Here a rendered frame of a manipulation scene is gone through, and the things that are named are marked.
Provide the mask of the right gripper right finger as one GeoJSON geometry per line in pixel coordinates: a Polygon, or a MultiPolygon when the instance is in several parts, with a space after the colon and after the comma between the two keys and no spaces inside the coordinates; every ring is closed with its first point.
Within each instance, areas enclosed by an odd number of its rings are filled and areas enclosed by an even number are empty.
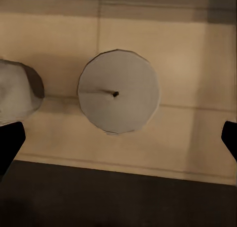
{"type": "Polygon", "coordinates": [[[237,123],[226,121],[221,139],[237,161],[237,123]]]}

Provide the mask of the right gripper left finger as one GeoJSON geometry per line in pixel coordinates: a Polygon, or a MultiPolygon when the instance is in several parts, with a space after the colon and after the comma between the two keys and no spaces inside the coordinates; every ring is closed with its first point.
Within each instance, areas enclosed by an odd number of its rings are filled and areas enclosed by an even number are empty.
{"type": "Polygon", "coordinates": [[[0,127],[0,181],[26,140],[22,122],[0,127]]]}

